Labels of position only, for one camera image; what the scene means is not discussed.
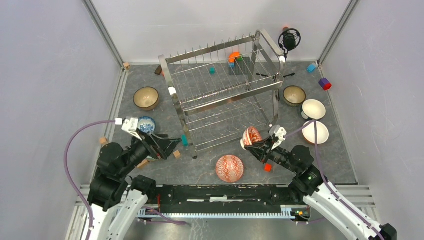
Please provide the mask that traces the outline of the white bowl with orange rim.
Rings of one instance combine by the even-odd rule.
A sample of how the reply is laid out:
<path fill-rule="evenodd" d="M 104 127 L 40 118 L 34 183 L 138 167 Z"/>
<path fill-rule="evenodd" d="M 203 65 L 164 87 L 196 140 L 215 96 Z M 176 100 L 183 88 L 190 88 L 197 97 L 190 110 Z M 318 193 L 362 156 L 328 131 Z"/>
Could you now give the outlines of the white bowl with orange rim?
<path fill-rule="evenodd" d="M 312 120 L 307 121 L 304 125 L 304 129 L 301 130 L 304 139 L 310 144 L 321 145 L 328 141 L 330 133 L 328 128 L 321 123 L 316 121 L 314 123 Z"/>

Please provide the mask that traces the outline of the red white patterned bowl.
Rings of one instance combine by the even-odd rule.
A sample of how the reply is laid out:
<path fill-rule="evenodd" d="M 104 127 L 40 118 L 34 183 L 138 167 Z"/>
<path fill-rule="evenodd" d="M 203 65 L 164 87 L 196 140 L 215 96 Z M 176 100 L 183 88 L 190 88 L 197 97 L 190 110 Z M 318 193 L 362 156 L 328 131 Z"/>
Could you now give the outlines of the red white patterned bowl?
<path fill-rule="evenodd" d="M 243 132 L 240 145 L 244 149 L 245 146 L 251 146 L 253 143 L 260 142 L 262 140 L 263 138 L 260 135 L 260 132 L 254 126 L 250 126 Z"/>

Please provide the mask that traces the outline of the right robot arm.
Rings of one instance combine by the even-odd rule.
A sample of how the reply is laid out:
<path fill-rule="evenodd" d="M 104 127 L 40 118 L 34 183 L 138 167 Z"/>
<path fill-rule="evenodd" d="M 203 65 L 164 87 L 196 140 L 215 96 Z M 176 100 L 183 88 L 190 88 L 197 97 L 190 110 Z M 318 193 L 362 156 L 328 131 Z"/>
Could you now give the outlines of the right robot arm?
<path fill-rule="evenodd" d="M 295 173 L 289 184 L 289 199 L 295 204 L 305 203 L 318 211 L 349 240 L 396 240 L 397 230 L 389 223 L 381 224 L 363 213 L 351 203 L 314 166 L 314 157 L 304 145 L 296 145 L 291 151 L 281 147 L 271 148 L 267 141 L 242 145 L 261 163 L 269 161 Z"/>

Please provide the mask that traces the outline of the white blue floral bowl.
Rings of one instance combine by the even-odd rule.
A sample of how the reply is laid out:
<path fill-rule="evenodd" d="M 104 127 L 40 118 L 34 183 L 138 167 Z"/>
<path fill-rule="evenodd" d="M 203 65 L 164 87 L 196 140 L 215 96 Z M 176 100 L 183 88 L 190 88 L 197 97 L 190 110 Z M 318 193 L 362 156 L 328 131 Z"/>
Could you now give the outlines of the white blue floral bowl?
<path fill-rule="evenodd" d="M 137 129 L 146 134 L 153 133 L 156 130 L 156 122 L 149 116 L 139 117 Z"/>

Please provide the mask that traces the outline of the dark bowl with lattice band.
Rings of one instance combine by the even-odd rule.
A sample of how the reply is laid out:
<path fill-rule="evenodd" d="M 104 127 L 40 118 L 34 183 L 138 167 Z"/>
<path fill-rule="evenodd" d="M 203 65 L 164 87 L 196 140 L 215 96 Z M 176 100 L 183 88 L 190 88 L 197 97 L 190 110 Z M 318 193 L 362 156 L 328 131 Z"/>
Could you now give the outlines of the dark bowl with lattice band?
<path fill-rule="evenodd" d="M 287 86 L 282 93 L 284 102 L 291 107 L 298 107 L 306 100 L 306 92 L 299 86 Z"/>

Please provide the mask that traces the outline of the pink patterned bowl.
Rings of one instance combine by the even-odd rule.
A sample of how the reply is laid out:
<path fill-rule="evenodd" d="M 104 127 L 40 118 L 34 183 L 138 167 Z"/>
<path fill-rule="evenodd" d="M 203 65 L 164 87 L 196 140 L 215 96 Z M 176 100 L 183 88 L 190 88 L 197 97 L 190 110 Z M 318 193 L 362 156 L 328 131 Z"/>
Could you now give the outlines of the pink patterned bowl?
<path fill-rule="evenodd" d="M 244 175 L 242 160 L 231 154 L 220 157 L 215 165 L 215 173 L 219 179 L 226 183 L 235 183 Z"/>

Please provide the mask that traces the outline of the blue rimmed small bowl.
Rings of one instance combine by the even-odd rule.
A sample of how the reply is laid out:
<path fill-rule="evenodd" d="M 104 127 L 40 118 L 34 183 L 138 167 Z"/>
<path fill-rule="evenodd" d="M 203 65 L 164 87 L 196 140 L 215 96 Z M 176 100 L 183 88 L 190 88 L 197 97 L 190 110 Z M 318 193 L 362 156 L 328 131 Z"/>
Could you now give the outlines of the blue rimmed small bowl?
<path fill-rule="evenodd" d="M 325 117 L 327 109 L 324 104 L 316 99 L 308 99 L 301 105 L 300 115 L 303 119 L 309 120 L 321 120 Z"/>

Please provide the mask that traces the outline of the copper bowl with floral motif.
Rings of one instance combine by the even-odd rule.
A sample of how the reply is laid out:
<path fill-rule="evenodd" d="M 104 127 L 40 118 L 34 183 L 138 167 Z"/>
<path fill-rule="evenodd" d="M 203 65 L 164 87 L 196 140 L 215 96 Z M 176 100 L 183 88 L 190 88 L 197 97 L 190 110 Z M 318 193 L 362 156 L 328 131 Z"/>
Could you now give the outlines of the copper bowl with floral motif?
<path fill-rule="evenodd" d="M 151 111 L 160 101 L 159 92 L 153 87 L 143 87 L 133 95 L 134 104 L 143 111 Z"/>

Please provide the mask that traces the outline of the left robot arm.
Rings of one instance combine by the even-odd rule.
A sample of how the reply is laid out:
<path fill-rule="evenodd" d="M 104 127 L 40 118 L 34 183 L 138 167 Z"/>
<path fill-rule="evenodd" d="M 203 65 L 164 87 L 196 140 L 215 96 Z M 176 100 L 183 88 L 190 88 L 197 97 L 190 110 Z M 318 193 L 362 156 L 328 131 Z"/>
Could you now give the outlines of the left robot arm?
<path fill-rule="evenodd" d="M 127 181 L 127 177 L 149 157 L 167 160 L 181 142 L 181 138 L 167 134 L 141 133 L 131 138 L 130 146 L 111 142 L 101 148 L 87 197 L 92 210 L 88 239 L 125 237 L 144 205 L 153 203 L 159 196 L 155 180 L 138 175 Z"/>

